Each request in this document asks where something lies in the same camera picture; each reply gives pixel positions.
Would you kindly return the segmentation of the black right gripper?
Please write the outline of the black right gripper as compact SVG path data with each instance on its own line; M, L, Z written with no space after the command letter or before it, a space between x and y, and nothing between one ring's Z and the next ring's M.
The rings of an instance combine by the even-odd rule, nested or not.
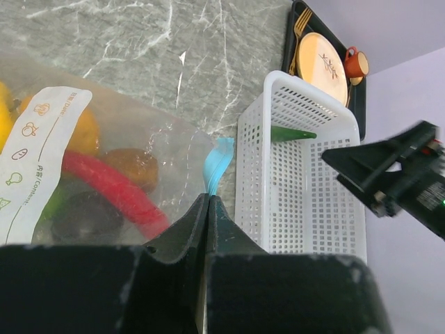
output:
M444 146L422 120L382 141L324 151L322 160L378 217L405 211L444 238Z

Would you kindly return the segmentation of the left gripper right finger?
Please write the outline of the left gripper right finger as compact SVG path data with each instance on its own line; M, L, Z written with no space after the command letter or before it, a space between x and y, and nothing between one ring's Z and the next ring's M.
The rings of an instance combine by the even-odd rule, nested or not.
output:
M209 202L209 333L390 333L378 286L353 255L278 255L261 249Z

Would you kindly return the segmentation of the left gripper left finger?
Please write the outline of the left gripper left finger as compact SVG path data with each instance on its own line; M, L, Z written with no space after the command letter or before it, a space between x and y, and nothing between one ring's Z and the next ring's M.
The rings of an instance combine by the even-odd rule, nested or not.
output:
M142 246L1 248L2 333L201 333L209 197Z

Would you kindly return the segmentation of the dark purple mangosteen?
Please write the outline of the dark purple mangosteen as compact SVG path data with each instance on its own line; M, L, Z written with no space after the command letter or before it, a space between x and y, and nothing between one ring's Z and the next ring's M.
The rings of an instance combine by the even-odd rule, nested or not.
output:
M124 217L96 191L78 193L66 200L52 218L51 234L57 244L113 244Z

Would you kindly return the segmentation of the green apple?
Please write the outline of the green apple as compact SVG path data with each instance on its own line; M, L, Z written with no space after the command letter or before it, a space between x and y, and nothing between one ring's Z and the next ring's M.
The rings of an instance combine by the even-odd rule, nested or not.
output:
M47 221L64 205L69 195L65 186L57 186L42 210L40 220Z

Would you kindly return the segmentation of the green chili pepper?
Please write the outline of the green chili pepper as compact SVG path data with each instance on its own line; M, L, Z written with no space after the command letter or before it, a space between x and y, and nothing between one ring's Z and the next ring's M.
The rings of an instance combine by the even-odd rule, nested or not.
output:
M286 127L278 126L270 127L270 141L273 143L315 138L317 138L317 135L313 132L306 132L302 130L289 129Z

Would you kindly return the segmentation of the red chili pepper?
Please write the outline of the red chili pepper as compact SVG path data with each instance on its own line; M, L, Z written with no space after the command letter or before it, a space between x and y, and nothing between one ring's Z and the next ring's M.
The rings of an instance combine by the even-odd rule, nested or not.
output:
M170 227L168 217L129 178L103 161L67 150L62 170L73 174L107 199L148 239Z

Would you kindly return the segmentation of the clear zip top bag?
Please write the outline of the clear zip top bag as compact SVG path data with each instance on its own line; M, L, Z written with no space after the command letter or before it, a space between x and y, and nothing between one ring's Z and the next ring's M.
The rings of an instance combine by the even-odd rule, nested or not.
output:
M1 243L141 244L234 155L186 121L1 50Z

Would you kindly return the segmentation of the brown kiwi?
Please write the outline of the brown kiwi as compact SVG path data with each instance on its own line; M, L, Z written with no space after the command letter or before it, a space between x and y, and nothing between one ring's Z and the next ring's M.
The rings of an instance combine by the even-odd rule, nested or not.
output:
M159 183L157 159L138 148L118 148L103 154L100 159L116 169L145 193L153 192Z

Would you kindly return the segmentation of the orange mango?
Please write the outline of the orange mango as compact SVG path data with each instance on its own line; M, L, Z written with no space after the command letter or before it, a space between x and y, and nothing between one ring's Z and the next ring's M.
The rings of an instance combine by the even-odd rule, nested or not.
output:
M67 87L45 88L9 112L13 121L7 149L24 142L38 161L60 160L65 150L95 156L100 149L99 125L87 107L91 93Z

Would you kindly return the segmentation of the yellow orange fruit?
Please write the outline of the yellow orange fruit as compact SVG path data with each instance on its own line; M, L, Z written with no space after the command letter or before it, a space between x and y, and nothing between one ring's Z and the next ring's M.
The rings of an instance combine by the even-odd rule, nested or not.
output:
M11 118L11 111L16 109L15 101L13 99L12 93L10 89L5 85L4 82L1 82L1 110L0 110L0 146L1 150L3 150L4 145L10 135L10 132L13 128L14 121Z

